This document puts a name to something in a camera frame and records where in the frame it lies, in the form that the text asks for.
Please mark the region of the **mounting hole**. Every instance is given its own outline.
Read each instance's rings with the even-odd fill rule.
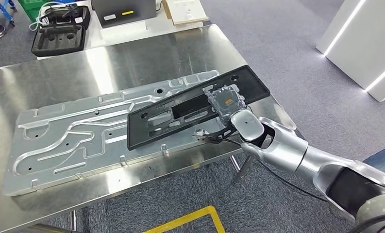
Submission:
[[[231,80],[234,81],[234,82],[236,82],[236,81],[238,81],[238,78],[239,78],[239,77],[238,77],[237,75],[234,75],[234,76],[231,77]]]

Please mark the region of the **silver robot arm segment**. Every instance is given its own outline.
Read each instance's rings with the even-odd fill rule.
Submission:
[[[270,119],[259,118],[260,127],[247,120],[249,115],[253,115],[252,112],[242,110],[231,117],[241,135],[243,151],[283,171],[295,172],[351,217],[357,217],[367,200],[385,194],[385,173],[359,161],[314,148],[292,130]],[[272,137],[265,149],[260,148],[256,139],[248,137],[248,130],[255,131],[256,128]]]

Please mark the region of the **aluminum cold plate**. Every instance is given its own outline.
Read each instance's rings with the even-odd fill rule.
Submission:
[[[219,131],[223,128],[219,119],[129,151],[127,114],[218,74],[213,70],[22,112],[16,123],[3,194],[30,193],[123,165],[130,166],[161,156],[165,150],[198,145],[192,137],[195,129]],[[156,117],[148,123],[161,121]]]

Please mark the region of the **gray carpet floor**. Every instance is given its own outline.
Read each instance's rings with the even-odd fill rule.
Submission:
[[[385,102],[378,103],[315,49],[343,0],[201,0],[217,24],[311,145],[364,160],[385,147]],[[34,33],[19,9],[0,39],[0,66],[34,60]],[[78,230],[142,232],[207,205],[227,232],[346,232],[353,225],[323,203],[283,185],[254,163],[240,185],[228,159],[78,210]],[[292,182],[309,188],[296,177]],[[69,226],[68,215],[46,223]],[[210,218],[171,232],[213,232]]]

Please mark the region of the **black plastic tray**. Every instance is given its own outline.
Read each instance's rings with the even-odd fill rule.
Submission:
[[[216,118],[203,88],[213,85],[218,89],[224,85],[236,84],[240,95],[245,97],[245,103],[250,104],[270,95],[268,88],[256,76],[249,66],[242,66],[222,74],[195,87],[165,98],[154,104],[128,114],[129,150],[167,137],[194,125]],[[171,118],[157,125],[149,124],[148,119],[164,114]]]
[[[84,44],[82,25],[47,27],[36,32],[31,52],[37,57],[57,56],[82,51]]]

